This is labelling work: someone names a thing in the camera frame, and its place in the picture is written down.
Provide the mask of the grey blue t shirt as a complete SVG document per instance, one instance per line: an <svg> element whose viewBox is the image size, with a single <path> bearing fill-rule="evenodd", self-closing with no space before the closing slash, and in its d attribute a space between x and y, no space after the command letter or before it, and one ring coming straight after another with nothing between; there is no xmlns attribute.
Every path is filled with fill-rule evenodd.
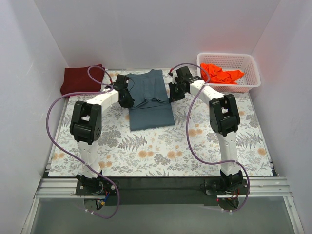
<svg viewBox="0 0 312 234"><path fill-rule="evenodd" d="M162 75L162 70L152 69L144 74L126 75L134 99L129 108L130 130L146 130L175 125L174 115Z"/></svg>

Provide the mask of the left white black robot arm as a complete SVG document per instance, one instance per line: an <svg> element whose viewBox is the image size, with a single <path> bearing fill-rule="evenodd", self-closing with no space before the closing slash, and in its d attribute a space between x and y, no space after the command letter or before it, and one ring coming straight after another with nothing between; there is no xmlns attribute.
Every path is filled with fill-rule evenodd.
<svg viewBox="0 0 312 234"><path fill-rule="evenodd" d="M112 104L119 103L122 108L134 105L128 85L134 81L125 75L118 75L112 83L113 90L108 86L104 93L87 101L77 101L74 105L70 133L74 136L80 150L80 158L84 161L83 172L76 178L84 188L93 195L103 191L104 184L98 174L101 172L98 158L97 140L102 131L102 113Z"/></svg>

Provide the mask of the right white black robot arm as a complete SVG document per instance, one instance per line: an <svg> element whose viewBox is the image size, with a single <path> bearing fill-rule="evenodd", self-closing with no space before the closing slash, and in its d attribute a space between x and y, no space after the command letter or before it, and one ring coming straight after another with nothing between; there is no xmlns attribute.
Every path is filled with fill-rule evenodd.
<svg viewBox="0 0 312 234"><path fill-rule="evenodd" d="M181 100L186 93L194 95L190 105L187 121L187 143L192 155L201 163L207 165L220 165L220 179L216 184L218 190L227 194L233 193L243 183L243 173L237 161L236 133L240 125L240 117L234 95L224 95L199 76L193 76L187 66L168 73L172 77L169 83L170 102ZM199 99L209 106L210 127L216 133L221 153L221 161L206 162L200 159L191 147L189 136L189 118L195 101Z"/></svg>

